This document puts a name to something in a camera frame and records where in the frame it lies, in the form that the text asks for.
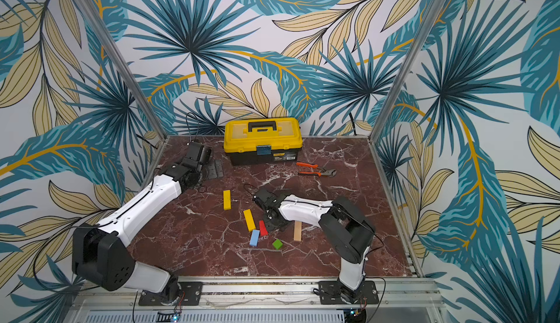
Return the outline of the red block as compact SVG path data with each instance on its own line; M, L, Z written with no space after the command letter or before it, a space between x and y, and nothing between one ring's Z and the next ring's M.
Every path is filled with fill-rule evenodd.
M265 222L263 220L259 221L259 231L260 231L261 236L267 236L268 235L268 231L267 231L267 228L265 226Z

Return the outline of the yellow block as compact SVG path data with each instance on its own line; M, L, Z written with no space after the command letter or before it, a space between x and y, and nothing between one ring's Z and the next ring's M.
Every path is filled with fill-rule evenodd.
M230 190L223 191L223 209L225 211L232 209L232 199Z
M254 217L252 216L252 211L247 209L243 211L244 219L246 222L246 226L249 232L256 230L256 225L254 221Z

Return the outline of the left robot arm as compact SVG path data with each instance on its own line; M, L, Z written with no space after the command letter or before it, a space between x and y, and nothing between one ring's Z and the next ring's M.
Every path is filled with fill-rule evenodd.
M181 161L157 173L128 203L94 226L77 228L73 235L73 273L110 292L125 287L174 301L179 296L177 277L134 260L128 246L163 207L198 186L210 158L210 147L188 143Z

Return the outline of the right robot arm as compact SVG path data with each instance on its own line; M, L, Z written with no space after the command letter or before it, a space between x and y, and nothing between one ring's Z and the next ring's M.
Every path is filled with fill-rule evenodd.
M365 262L376 235L374 226L361 209L348 198L309 200L296 195L274 194L259 189L252 200L264 212L269 231L281 229L290 222L302 222L318 227L341 257L338 276L342 286L356 292L365 278Z

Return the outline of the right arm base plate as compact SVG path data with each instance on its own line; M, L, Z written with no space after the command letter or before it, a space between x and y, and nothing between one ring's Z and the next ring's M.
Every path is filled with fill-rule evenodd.
M322 305L378 304L379 291L374 282L364 281L356 290L349 289L339 280L320 281L313 289Z

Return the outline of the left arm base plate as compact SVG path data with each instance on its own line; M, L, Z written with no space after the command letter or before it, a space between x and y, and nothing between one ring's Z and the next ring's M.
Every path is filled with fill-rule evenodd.
M143 291L139 299L140 306L197 306L201 299L202 282L174 282L163 292L154 293Z

